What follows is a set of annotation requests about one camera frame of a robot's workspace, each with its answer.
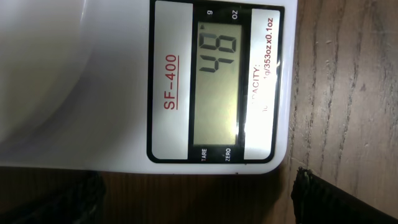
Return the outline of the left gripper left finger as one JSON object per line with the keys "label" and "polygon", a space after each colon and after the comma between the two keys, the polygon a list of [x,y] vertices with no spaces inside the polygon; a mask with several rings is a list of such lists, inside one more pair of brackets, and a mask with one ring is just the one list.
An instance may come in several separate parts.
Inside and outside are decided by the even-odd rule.
{"label": "left gripper left finger", "polygon": [[97,223],[106,186],[90,171],[73,185],[1,214],[1,223]]}

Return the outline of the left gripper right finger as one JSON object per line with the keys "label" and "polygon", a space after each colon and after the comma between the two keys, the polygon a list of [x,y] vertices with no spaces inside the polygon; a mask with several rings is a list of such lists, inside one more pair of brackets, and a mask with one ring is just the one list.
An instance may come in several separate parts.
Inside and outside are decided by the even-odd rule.
{"label": "left gripper right finger", "polygon": [[397,224],[397,219],[299,167],[291,193],[300,224]]}

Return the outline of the white digital kitchen scale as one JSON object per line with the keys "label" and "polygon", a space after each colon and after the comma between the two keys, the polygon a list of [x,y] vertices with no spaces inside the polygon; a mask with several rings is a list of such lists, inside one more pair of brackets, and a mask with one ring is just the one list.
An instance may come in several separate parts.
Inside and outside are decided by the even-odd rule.
{"label": "white digital kitchen scale", "polygon": [[2,1],[1,165],[263,174],[297,1]]}

